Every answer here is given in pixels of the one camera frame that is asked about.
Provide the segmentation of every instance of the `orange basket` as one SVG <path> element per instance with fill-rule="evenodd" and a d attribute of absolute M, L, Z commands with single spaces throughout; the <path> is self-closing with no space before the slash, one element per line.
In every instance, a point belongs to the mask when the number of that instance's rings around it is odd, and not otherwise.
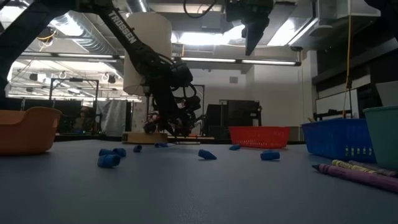
<path fill-rule="evenodd" d="M 229 127 L 232 144 L 263 149 L 280 149 L 287 145 L 288 127 Z"/>
<path fill-rule="evenodd" d="M 61 111 L 52 108 L 0 110 L 0 155 L 31 155 L 49 150 L 60 117 Z"/>

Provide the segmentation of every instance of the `red basket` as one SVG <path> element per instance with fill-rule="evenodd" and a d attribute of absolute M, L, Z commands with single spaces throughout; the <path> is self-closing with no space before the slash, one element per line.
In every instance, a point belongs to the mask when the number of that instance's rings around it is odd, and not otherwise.
<path fill-rule="evenodd" d="M 244 147 L 280 149 L 287 145 L 290 128 L 286 127 L 229 127 L 232 144 Z"/>

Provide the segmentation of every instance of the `table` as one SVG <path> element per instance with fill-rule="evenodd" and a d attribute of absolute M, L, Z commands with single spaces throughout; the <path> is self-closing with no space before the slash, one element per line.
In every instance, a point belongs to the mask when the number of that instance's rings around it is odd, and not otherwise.
<path fill-rule="evenodd" d="M 97 167 L 101 148 L 125 147 L 115 169 Z M 49 153 L 0 157 L 0 223 L 398 223 L 398 195 L 319 174 L 330 160 L 305 146 L 261 150 L 225 145 L 144 146 L 56 142 Z M 203 161 L 199 149 L 217 161 Z"/>

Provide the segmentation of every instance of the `blue plastic bin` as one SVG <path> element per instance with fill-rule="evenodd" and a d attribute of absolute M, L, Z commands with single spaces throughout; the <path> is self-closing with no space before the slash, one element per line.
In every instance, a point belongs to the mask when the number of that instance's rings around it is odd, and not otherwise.
<path fill-rule="evenodd" d="M 311 154 L 342 161 L 376 162 L 365 119 L 331 119 L 302 127 Z"/>

